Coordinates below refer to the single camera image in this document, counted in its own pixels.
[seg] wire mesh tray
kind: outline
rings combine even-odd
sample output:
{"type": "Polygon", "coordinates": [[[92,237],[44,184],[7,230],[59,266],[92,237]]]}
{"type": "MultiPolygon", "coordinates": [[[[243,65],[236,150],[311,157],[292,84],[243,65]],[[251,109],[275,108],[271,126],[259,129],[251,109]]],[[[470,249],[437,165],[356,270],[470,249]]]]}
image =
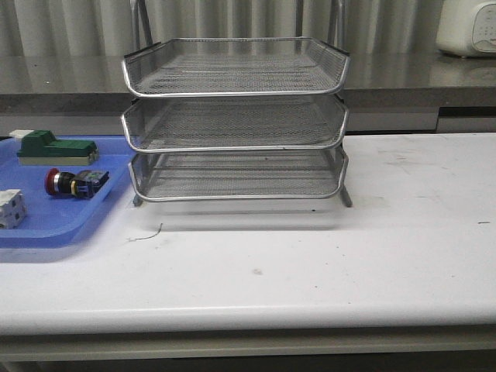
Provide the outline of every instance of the wire mesh tray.
{"type": "Polygon", "coordinates": [[[347,108],[332,95],[141,100],[122,114],[141,153],[315,150],[339,145],[347,108]]]}
{"type": "Polygon", "coordinates": [[[125,56],[138,97],[309,95],[344,84],[347,52],[308,37],[174,39],[125,56]]]}
{"type": "Polygon", "coordinates": [[[149,202],[329,198],[343,186],[348,157],[331,150],[137,154],[136,194],[149,202]]]}

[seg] stainless steel counter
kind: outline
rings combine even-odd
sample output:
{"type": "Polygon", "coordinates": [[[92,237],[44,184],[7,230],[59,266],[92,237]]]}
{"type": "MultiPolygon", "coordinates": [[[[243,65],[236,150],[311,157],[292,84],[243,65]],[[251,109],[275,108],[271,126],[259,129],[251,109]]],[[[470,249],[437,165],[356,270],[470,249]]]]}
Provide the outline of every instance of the stainless steel counter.
{"type": "MultiPolygon", "coordinates": [[[[120,61],[0,57],[0,136],[34,119],[37,127],[59,133],[121,133],[118,116],[132,96],[120,61]]],[[[496,107],[494,65],[490,58],[441,53],[352,55],[343,93],[351,110],[348,128],[435,131],[439,108],[496,107]]]]}

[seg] white appliance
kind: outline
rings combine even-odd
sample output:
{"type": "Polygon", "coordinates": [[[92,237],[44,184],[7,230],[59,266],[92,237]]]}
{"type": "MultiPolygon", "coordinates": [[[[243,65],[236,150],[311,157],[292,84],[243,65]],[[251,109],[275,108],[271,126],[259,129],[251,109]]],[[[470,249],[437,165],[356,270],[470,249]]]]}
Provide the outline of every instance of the white appliance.
{"type": "Polygon", "coordinates": [[[496,57],[496,1],[445,0],[436,44],[462,57],[496,57]]]}

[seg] white tabletop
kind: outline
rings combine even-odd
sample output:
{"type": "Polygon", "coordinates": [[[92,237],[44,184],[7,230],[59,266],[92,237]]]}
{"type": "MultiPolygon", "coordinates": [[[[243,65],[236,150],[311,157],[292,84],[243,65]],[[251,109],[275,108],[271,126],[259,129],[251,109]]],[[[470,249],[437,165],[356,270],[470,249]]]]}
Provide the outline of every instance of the white tabletop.
{"type": "Polygon", "coordinates": [[[496,323],[496,134],[344,143],[353,208],[122,183],[76,243],[1,249],[0,334],[496,323]]]}

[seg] green terminal block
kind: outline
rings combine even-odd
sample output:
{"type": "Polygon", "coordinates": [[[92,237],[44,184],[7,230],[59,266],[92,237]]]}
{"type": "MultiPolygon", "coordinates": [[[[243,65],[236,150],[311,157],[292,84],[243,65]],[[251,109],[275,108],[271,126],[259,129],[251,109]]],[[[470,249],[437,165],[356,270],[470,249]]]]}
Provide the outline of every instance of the green terminal block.
{"type": "Polygon", "coordinates": [[[57,139],[49,130],[34,130],[22,138],[17,157],[22,165],[89,165],[98,159],[93,141],[57,139]]]}

